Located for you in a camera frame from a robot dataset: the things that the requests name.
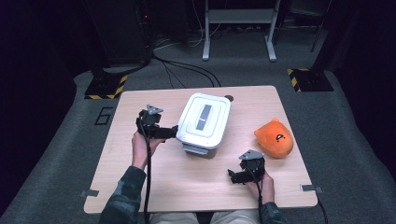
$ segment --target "pants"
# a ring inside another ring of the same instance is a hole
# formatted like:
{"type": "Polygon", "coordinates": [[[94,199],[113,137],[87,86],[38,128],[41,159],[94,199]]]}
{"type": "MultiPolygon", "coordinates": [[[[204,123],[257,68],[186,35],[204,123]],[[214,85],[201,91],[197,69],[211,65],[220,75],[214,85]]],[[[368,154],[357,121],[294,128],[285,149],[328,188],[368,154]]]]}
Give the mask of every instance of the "pants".
{"type": "MultiPolygon", "coordinates": [[[[216,212],[210,224],[260,224],[257,210],[216,212]]],[[[195,213],[156,213],[150,216],[150,224],[199,224],[195,213]]]]}

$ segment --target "hand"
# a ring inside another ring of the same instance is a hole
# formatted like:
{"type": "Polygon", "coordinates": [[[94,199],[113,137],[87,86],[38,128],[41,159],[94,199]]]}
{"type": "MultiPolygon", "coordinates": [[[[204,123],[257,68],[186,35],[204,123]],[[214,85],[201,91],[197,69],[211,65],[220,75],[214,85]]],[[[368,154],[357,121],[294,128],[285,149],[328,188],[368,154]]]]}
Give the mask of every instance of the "hand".
{"type": "MultiPolygon", "coordinates": [[[[275,189],[274,189],[274,179],[265,172],[262,177],[262,204],[274,202],[275,201],[275,189]]],[[[246,183],[248,188],[250,189],[253,196],[258,199],[259,198],[259,190],[257,189],[257,184],[254,182],[246,183]]]]}
{"type": "MultiPolygon", "coordinates": [[[[149,139],[149,147],[151,148],[151,156],[154,154],[157,146],[165,142],[165,139],[149,139]]],[[[145,137],[136,132],[132,138],[132,166],[141,170],[145,170],[148,163],[148,150],[145,137]]]]}

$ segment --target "white plastic container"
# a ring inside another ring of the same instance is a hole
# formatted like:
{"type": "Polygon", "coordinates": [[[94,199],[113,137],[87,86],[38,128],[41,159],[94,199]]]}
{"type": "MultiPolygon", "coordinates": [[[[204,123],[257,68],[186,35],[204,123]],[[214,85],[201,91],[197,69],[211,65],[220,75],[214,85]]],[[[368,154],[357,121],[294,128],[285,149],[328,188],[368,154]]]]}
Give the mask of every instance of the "white plastic container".
{"type": "Polygon", "coordinates": [[[186,152],[213,158],[221,143],[231,102],[226,97],[195,93],[178,122],[177,140],[186,152]]]}

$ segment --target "person's left hand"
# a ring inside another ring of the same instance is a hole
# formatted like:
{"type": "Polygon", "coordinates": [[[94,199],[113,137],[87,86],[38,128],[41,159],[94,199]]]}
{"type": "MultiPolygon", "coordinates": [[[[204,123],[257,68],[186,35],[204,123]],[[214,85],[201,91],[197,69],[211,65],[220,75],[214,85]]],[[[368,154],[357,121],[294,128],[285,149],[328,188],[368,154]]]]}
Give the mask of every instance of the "person's left hand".
{"type": "MultiPolygon", "coordinates": [[[[165,139],[149,139],[151,156],[154,154],[157,146],[165,142],[165,139]]],[[[148,151],[145,137],[139,132],[134,133],[132,138],[132,166],[145,170],[148,163],[148,151]]]]}

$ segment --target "wooden table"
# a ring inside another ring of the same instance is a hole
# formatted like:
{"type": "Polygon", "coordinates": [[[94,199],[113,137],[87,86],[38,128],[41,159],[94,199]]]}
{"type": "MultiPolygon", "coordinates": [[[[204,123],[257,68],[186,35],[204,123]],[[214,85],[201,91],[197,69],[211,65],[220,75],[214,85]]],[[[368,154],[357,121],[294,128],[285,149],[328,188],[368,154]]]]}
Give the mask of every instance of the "wooden table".
{"type": "MultiPolygon", "coordinates": [[[[152,157],[150,212],[219,211],[257,208],[248,187],[233,184],[227,169],[240,172],[238,157],[254,149],[261,151],[254,131],[272,118],[278,118],[292,133],[287,116],[272,86],[204,88],[159,91],[126,91],[120,98],[107,140],[94,175],[88,196],[86,213],[101,213],[132,161],[132,136],[135,119],[147,104],[163,109],[161,127],[177,125],[181,113],[196,92],[217,96],[231,95],[230,117],[222,142],[213,159],[186,153],[181,143],[169,139],[160,144],[152,157]]],[[[317,204],[314,191],[301,191],[300,185],[310,185],[297,143],[285,159],[265,157],[265,168],[275,180],[276,203],[279,207],[309,207],[317,204]]],[[[143,209],[146,184],[142,191],[143,209]]]]}

